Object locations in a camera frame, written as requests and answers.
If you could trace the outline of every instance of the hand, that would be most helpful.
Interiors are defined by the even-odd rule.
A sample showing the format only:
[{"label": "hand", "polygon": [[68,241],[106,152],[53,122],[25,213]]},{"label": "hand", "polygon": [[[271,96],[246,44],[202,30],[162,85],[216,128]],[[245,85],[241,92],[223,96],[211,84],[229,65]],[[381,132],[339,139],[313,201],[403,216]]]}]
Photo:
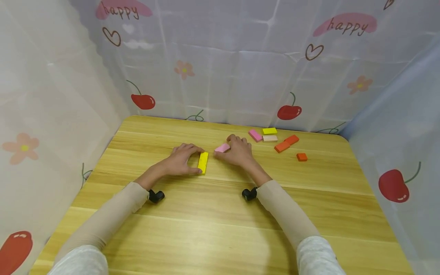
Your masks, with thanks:
[{"label": "hand", "polygon": [[246,138],[241,139],[239,136],[230,135],[227,137],[226,141],[229,142],[231,150],[226,153],[214,151],[214,157],[243,168],[255,182],[257,187],[272,180],[272,178],[253,158],[252,145],[247,142]]},{"label": "hand", "polygon": [[231,150],[226,153],[214,152],[214,157],[242,168],[257,163],[252,155],[252,145],[247,142],[246,138],[241,139],[239,136],[230,135],[226,141],[229,142]]},{"label": "hand", "polygon": [[204,150],[194,144],[185,143],[179,147],[174,147],[169,157],[148,168],[134,182],[142,188],[150,190],[160,178],[166,175],[200,174],[202,171],[199,168],[192,168],[187,164],[189,157],[195,152],[203,153]]},{"label": "hand", "polygon": [[194,144],[182,143],[179,147],[174,147],[171,155],[163,161],[157,163],[158,167],[162,167],[166,175],[194,175],[200,174],[199,168],[189,167],[187,162],[190,156],[196,152],[203,153],[204,150]]}]

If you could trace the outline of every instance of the wooden block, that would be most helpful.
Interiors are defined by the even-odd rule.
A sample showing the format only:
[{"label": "wooden block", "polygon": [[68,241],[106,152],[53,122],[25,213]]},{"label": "wooden block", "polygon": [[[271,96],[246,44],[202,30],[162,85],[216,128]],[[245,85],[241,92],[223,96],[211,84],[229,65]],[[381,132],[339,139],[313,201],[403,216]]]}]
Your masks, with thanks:
[{"label": "wooden block", "polygon": [[259,133],[257,133],[255,129],[250,130],[248,133],[256,142],[260,142],[263,140],[263,137]]},{"label": "wooden block", "polygon": [[278,132],[275,128],[264,128],[263,135],[276,135]]},{"label": "wooden block", "polygon": [[198,159],[197,168],[202,170],[200,175],[204,175],[206,172],[206,165],[208,164],[208,152],[200,153],[200,157]]},{"label": "wooden block", "polygon": [[280,144],[278,144],[277,146],[275,146],[274,148],[278,153],[281,153],[289,147],[290,147],[290,144],[287,141],[283,141]]},{"label": "wooden block", "polygon": [[287,139],[285,139],[284,141],[287,141],[290,145],[293,145],[294,143],[297,143],[300,139],[296,136],[290,136]]},{"label": "wooden block", "polygon": [[218,146],[214,151],[216,152],[226,152],[231,148],[231,146],[229,146],[229,144],[227,143],[223,143],[222,145]]},{"label": "wooden block", "polygon": [[263,142],[278,142],[278,137],[275,135],[263,136]]},{"label": "wooden block", "polygon": [[307,161],[307,155],[305,153],[298,153],[297,158],[299,161]]}]

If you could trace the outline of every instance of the red cherry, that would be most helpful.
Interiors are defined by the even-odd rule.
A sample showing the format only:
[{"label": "red cherry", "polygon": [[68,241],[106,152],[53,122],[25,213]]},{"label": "red cherry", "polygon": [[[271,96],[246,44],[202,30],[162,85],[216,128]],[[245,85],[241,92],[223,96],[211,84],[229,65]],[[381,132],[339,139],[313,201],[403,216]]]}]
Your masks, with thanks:
[{"label": "red cherry", "polygon": [[133,102],[142,110],[153,109],[156,101],[150,95],[132,95]]},{"label": "red cherry", "polygon": [[28,231],[12,233],[0,248],[0,274],[14,273],[28,257],[32,245],[32,235]]},{"label": "red cherry", "polygon": [[406,202],[410,191],[399,170],[389,170],[379,178],[379,190],[382,195],[392,202]]},{"label": "red cherry", "polygon": [[302,112],[302,108],[299,106],[294,106],[295,105],[295,100],[297,99],[295,97],[295,94],[291,92],[291,94],[293,95],[293,103],[292,106],[290,105],[284,105],[282,106],[277,113],[277,116],[279,119],[282,120],[291,120],[296,118],[297,116],[299,116]]}]

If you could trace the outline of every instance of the wooden table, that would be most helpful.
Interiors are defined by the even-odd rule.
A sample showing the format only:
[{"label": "wooden table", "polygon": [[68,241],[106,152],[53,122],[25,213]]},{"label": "wooden table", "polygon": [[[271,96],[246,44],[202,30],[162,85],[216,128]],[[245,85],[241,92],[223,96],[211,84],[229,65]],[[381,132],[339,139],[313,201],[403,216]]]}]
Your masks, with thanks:
[{"label": "wooden table", "polygon": [[[100,206],[181,143],[208,152],[230,134],[246,137],[255,158],[298,202],[332,245],[347,274],[412,274],[348,142],[335,135],[279,130],[300,141],[278,154],[255,143],[251,127],[132,116],[110,142],[31,274],[46,274],[67,238]],[[296,154],[305,152],[307,162]],[[198,156],[189,160],[197,166]],[[296,258],[239,168],[209,154],[204,176],[169,177],[154,188],[166,198],[131,215],[104,254],[111,274],[296,274]]]}]

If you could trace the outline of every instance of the printed fabric backdrop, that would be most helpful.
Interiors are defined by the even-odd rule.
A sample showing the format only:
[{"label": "printed fabric backdrop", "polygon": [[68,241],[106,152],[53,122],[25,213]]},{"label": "printed fabric backdrop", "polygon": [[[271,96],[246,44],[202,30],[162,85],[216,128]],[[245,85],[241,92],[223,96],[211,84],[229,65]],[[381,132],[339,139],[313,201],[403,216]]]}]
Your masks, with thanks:
[{"label": "printed fabric backdrop", "polygon": [[440,30],[438,0],[72,5],[138,114],[333,134]]},{"label": "printed fabric backdrop", "polygon": [[439,14],[438,0],[0,0],[0,273],[28,272],[141,114],[351,125],[413,269],[437,274]]},{"label": "printed fabric backdrop", "polygon": [[415,274],[440,270],[440,34],[346,127]]}]

